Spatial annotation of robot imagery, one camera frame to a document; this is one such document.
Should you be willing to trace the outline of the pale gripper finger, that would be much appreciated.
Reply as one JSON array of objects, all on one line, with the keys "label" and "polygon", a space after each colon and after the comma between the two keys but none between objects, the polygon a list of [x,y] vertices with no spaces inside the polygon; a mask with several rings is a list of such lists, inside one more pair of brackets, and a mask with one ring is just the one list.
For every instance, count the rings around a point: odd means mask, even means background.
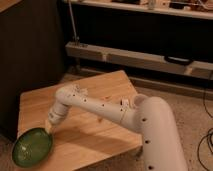
[{"label": "pale gripper finger", "polygon": [[45,121],[45,131],[48,134],[51,134],[53,132],[54,126],[51,124],[51,122],[49,120]]}]

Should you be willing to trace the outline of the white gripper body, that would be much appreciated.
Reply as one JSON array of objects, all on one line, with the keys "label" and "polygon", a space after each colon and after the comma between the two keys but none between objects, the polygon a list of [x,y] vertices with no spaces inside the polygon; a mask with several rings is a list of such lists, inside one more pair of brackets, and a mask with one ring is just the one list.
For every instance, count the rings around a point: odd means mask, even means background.
[{"label": "white gripper body", "polygon": [[64,116],[61,116],[54,112],[53,109],[50,109],[48,113],[48,120],[52,125],[58,125],[65,119]]}]

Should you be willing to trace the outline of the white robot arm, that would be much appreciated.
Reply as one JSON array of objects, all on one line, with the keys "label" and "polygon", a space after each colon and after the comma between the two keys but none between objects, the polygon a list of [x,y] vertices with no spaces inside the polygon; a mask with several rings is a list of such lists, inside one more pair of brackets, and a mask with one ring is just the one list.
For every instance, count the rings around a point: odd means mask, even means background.
[{"label": "white robot arm", "polygon": [[146,171],[188,171],[178,128],[170,105],[160,97],[134,96],[123,104],[89,97],[76,84],[59,88],[45,121],[45,131],[65,120],[74,106],[96,114],[142,136]]}]

